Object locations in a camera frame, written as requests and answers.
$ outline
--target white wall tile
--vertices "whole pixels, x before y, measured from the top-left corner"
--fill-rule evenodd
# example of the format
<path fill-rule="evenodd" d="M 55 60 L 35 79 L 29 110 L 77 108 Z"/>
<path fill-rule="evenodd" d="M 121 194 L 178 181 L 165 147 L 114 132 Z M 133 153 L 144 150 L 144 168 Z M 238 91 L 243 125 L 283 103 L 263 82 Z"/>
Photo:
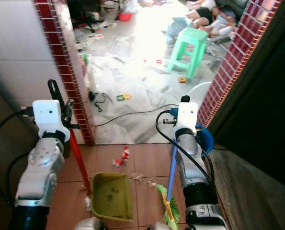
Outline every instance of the white wall tile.
<path fill-rule="evenodd" d="M 53 61 L 0 61 L 0 91 L 20 103 L 51 99 L 47 80 L 55 79 L 64 98 L 65 88 Z"/>
<path fill-rule="evenodd" d="M 0 60 L 53 60 L 32 1 L 0 1 Z"/>

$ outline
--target marble floor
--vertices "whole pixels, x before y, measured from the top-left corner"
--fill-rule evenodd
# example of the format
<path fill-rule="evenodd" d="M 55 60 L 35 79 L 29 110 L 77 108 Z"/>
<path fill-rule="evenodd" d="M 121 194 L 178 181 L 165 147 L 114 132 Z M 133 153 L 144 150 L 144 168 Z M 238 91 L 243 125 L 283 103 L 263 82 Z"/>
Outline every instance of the marble floor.
<path fill-rule="evenodd" d="M 109 229 L 146 230 L 161 222 L 163 204 L 158 191 L 147 181 L 167 185 L 170 164 L 170 144 L 135 144 L 130 146 L 130 158 L 120 168 L 112 159 L 120 157 L 123 145 L 81 146 L 87 173 L 97 172 L 143 174 L 143 181 L 130 179 L 133 222 L 103 219 Z M 285 186 L 263 173 L 231 151 L 213 150 L 215 182 L 230 230 L 285 230 Z M 172 193 L 181 217 L 179 230 L 186 227 L 185 203 L 178 173 Z M 86 211 L 86 193 L 82 189 L 80 171 L 73 154 L 66 160 L 58 176 L 46 230 L 72 230 L 82 219 L 93 216 Z"/>
<path fill-rule="evenodd" d="M 166 70 L 173 45 L 167 45 L 165 34 L 161 31 L 171 20 L 171 16 L 181 15 L 186 11 L 178 1 L 161 6 L 140 8 L 128 22 L 115 21 L 116 27 L 102 29 L 97 34 L 104 38 L 94 40 L 81 53 L 91 54 L 95 92 L 105 93 L 111 98 L 98 105 L 103 109 L 98 112 L 94 106 L 95 124 L 130 112 L 149 111 L 165 104 L 178 104 L 181 96 L 197 84 L 211 82 L 222 61 L 226 50 L 219 45 L 210 45 L 214 56 L 204 54 L 200 67 L 192 79 L 178 83 L 179 77 L 187 72 L 182 68 Z M 113 22 L 116 12 L 103 12 L 108 22 Z M 77 40 L 88 39 L 91 35 L 87 29 L 80 29 L 83 35 Z M 209 85 L 191 93 L 193 101 L 200 104 Z M 117 101 L 116 96 L 129 93 L 129 100 Z M 102 101 L 98 95 L 95 101 Z M 161 110 L 139 115 L 127 115 L 106 125 L 97 127 L 96 144 L 121 143 L 165 143 L 155 129 L 155 118 Z M 162 125 L 169 135 L 171 125 Z"/>

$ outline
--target green dustpan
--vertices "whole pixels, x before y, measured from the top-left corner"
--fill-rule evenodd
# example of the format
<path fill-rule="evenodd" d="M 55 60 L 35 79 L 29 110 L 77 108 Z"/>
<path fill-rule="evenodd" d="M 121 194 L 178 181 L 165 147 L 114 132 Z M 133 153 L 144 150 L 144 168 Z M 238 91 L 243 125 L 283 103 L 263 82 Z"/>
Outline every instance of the green dustpan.
<path fill-rule="evenodd" d="M 125 173 L 97 173 L 92 181 L 92 190 L 92 208 L 96 216 L 133 221 L 131 189 Z"/>

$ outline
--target broom handle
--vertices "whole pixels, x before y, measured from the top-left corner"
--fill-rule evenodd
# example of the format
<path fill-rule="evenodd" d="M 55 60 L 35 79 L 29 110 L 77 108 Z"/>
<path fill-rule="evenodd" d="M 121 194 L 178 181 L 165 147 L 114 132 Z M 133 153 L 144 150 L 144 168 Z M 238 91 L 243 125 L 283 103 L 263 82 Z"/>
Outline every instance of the broom handle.
<path fill-rule="evenodd" d="M 167 189 L 167 202 L 171 199 L 171 193 L 172 193 L 172 185 L 173 185 L 173 179 L 174 179 L 174 173 L 175 173 L 175 167 L 176 167 L 176 150 L 177 148 L 173 145 L 172 146 L 172 155 L 171 155 L 171 163 L 170 163 L 170 173 L 169 173 L 169 183 L 168 183 L 168 189 Z"/>

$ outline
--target gray wall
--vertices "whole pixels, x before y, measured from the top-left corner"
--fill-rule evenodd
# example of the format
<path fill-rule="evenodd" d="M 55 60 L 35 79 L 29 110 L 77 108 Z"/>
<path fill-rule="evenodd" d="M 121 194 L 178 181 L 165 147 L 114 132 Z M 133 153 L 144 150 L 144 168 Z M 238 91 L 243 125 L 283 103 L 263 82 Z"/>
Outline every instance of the gray wall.
<path fill-rule="evenodd" d="M 13 112 L 13 109 L 0 95 L 0 122 Z M 20 118 L 13 118 L 0 130 L 0 186 L 2 189 L 5 187 L 4 177 L 8 165 L 17 156 L 30 151 L 35 138 L 35 133 Z M 23 159 L 13 168 L 11 177 L 13 192 L 16 190 L 25 167 L 26 159 Z M 0 230 L 7 229 L 10 217 L 11 209 L 0 198 Z"/>

